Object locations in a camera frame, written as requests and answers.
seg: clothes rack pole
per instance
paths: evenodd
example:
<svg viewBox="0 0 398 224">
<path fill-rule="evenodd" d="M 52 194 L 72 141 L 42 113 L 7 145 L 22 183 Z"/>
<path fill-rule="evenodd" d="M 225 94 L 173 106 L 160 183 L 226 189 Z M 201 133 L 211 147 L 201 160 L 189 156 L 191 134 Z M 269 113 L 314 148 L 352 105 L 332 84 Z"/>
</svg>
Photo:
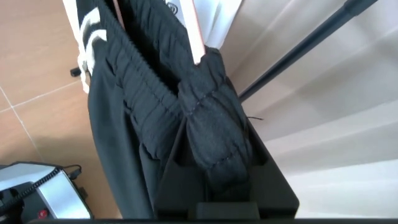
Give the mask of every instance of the clothes rack pole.
<svg viewBox="0 0 398 224">
<path fill-rule="evenodd" d="M 255 94 L 265 84 L 281 74 L 307 52 L 312 50 L 329 35 L 334 33 L 353 17 L 360 15 L 377 0 L 347 0 L 344 5 L 331 15 L 325 22 L 319 25 L 311 34 L 297 44 L 290 52 L 283 56 L 268 71 L 261 75 L 254 83 L 245 89 L 239 96 L 241 102 Z"/>
</svg>

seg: tile floor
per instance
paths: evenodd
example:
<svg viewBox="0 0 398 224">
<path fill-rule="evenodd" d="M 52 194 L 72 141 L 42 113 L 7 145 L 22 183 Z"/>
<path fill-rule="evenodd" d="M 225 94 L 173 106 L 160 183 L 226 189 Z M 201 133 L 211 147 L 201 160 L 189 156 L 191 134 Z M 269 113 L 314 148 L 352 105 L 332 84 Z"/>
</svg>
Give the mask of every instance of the tile floor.
<svg viewBox="0 0 398 224">
<path fill-rule="evenodd" d="M 97 218 L 120 214 L 93 143 L 77 44 L 61 0 L 0 1 L 0 164 L 81 164 Z"/>
</svg>

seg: black logo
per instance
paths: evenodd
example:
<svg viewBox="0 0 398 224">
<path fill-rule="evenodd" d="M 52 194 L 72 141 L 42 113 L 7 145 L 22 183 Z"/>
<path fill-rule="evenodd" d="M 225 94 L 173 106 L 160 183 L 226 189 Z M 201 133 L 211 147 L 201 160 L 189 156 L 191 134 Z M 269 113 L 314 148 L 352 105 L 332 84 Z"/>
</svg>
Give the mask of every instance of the black logo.
<svg viewBox="0 0 398 224">
<path fill-rule="evenodd" d="M 170 10 L 173 12 L 174 15 L 176 15 L 176 13 L 178 13 L 178 7 L 171 3 L 171 2 L 167 2 L 166 5 L 170 8 Z"/>
</svg>

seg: tile grout line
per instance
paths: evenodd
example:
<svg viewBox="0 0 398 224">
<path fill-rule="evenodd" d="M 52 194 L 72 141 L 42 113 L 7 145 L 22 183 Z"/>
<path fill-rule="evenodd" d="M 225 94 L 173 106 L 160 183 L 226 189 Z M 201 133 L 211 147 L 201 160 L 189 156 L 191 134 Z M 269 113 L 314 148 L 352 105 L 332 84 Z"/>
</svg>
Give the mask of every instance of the tile grout line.
<svg viewBox="0 0 398 224">
<path fill-rule="evenodd" d="M 42 154 L 39 152 L 39 149 L 37 148 L 36 143 L 33 141 L 32 136 L 30 136 L 29 132 L 27 131 L 27 129 L 26 129 L 25 125 L 24 125 L 24 122 L 21 120 L 21 118 L 20 118 L 19 115 L 17 114 L 17 111 L 14 109 L 14 107 L 23 105 L 23 104 L 25 104 L 25 103 L 28 103 L 28 102 L 33 101 L 33 100 L 36 100 L 36 99 L 41 98 L 41 97 L 43 97 L 43 96 L 46 96 L 46 95 L 48 95 L 48 94 L 54 93 L 54 92 L 56 92 L 56 91 L 58 91 L 58 90 L 61 90 L 61 89 L 66 88 L 66 87 L 68 87 L 68 86 L 71 86 L 71 85 L 73 85 L 73 84 L 75 84 L 75 83 L 77 83 L 77 82 L 80 82 L 80 81 L 75 81 L 75 82 L 73 82 L 73 83 L 69 83 L 69 84 L 67 84 L 67 85 L 65 85 L 65 86 L 62 86 L 62 87 L 57 88 L 57 89 L 55 89 L 55 90 L 52 90 L 52 91 L 50 91 L 50 92 L 48 92 L 48 93 L 44 93 L 44 94 L 41 94 L 41 95 L 39 95 L 39 96 L 35 96 L 35 97 L 33 97 L 32 99 L 29 99 L 29 100 L 27 100 L 27 101 L 25 101 L 25 102 L 22 102 L 22 103 L 18 103 L 18 104 L 16 104 L 15 106 L 13 106 L 13 105 L 11 104 L 10 100 L 8 99 L 8 97 L 7 97 L 7 95 L 6 95 L 6 92 L 4 92 L 4 90 L 3 90 L 2 87 L 0 86 L 0 91 L 2 92 L 2 94 L 3 94 L 4 97 L 5 97 L 5 99 L 7 100 L 8 104 L 10 105 L 10 108 L 7 108 L 7 109 L 2 110 L 2 111 L 0 111 L 0 113 L 3 112 L 3 111 L 7 111 L 7 110 L 9 110 L 9 109 L 12 109 L 12 110 L 13 110 L 14 114 L 17 116 L 18 121 L 20 122 L 20 124 L 21 124 L 22 127 L 24 128 L 24 131 L 25 131 L 26 135 L 29 137 L 29 139 L 30 139 L 30 141 L 31 141 L 31 143 L 32 143 L 32 145 L 33 145 L 33 147 L 36 149 L 36 152 L 38 153 L 38 155 L 39 155 L 39 157 L 40 157 L 40 160 L 41 160 L 42 162 L 45 162 L 45 161 L 44 161 L 44 158 L 43 158 L 43 156 L 42 156 Z"/>
<path fill-rule="evenodd" d="M 4 90 L 1 88 L 1 86 L 0 86 L 0 90 L 1 90 L 2 94 L 4 95 L 4 97 L 6 98 L 8 104 L 10 105 L 10 107 L 11 107 L 11 109 L 13 110 L 14 114 L 17 116 L 17 118 L 18 118 L 20 124 L 21 124 L 22 127 L 24 128 L 25 133 L 26 133 L 27 136 L 29 137 L 29 139 L 30 139 L 30 141 L 31 141 L 31 143 L 32 143 L 32 145 L 33 145 L 33 147 L 36 149 L 36 152 L 38 153 L 38 155 L 39 155 L 39 157 L 40 157 L 40 160 L 41 160 L 42 162 L 44 162 L 44 159 L 43 159 L 41 153 L 39 152 L 39 150 L 37 149 L 37 146 L 36 146 L 35 142 L 33 141 L 32 136 L 30 136 L 30 134 L 27 132 L 27 129 L 26 129 L 25 125 L 24 125 L 24 122 L 23 122 L 23 121 L 21 120 L 21 118 L 18 116 L 17 112 L 15 111 L 14 107 L 11 105 L 11 102 L 8 100 L 8 97 L 7 97 L 6 93 L 4 92 Z"/>
</svg>

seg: red button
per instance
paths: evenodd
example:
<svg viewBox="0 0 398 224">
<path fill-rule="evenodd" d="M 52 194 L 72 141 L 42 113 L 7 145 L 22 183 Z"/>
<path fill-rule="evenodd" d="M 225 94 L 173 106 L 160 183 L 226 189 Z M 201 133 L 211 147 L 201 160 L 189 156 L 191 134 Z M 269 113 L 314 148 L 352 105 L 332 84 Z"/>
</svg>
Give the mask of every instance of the red button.
<svg viewBox="0 0 398 224">
<path fill-rule="evenodd" d="M 48 215 L 47 210 L 43 209 L 43 210 L 39 211 L 39 214 L 37 214 L 37 217 L 39 219 L 44 219 L 47 217 L 47 215 Z"/>
</svg>

